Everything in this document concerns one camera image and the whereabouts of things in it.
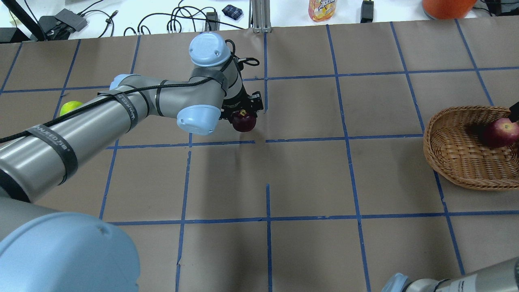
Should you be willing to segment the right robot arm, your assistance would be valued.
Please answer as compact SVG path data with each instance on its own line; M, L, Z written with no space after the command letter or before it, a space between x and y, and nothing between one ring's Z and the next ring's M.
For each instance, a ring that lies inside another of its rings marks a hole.
M423 153L451 183L470 190L518 189L518 104L449 107L427 124ZM453 279L393 275L384 292L517 292L518 258Z

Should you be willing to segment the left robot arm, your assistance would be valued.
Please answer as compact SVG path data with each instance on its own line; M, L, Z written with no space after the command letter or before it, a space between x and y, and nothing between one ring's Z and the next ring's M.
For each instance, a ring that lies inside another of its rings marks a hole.
M150 115L174 118L193 135L211 135L220 120L251 131L263 110L248 94L235 44L215 32L189 45L186 82L121 74L108 90L67 114L1 139L2 292L137 292L137 248L121 228L82 213L34 204Z

